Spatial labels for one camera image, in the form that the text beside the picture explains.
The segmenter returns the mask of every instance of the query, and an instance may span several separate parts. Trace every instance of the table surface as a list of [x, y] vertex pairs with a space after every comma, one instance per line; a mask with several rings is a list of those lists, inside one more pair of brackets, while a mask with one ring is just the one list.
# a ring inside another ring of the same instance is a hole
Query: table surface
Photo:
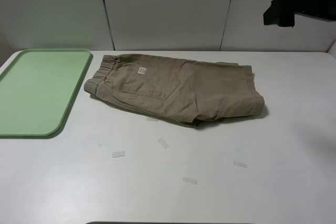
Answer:
[[[103, 55], [126, 53], [93, 51], [85, 80]], [[196, 130], [110, 108], [81, 87], [56, 137], [0, 139], [0, 223], [334, 223], [336, 60], [331, 55], [142, 53], [251, 65], [268, 113]], [[169, 148], [158, 143], [162, 137]], [[112, 152], [122, 151], [125, 157], [112, 158]]]

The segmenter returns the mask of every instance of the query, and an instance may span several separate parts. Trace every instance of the khaki pants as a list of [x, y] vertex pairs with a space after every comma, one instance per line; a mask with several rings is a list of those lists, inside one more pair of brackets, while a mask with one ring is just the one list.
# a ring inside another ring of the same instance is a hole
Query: khaki pants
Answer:
[[151, 55], [105, 55], [85, 91], [124, 109], [187, 126], [233, 116], [259, 115], [263, 97], [251, 66]]

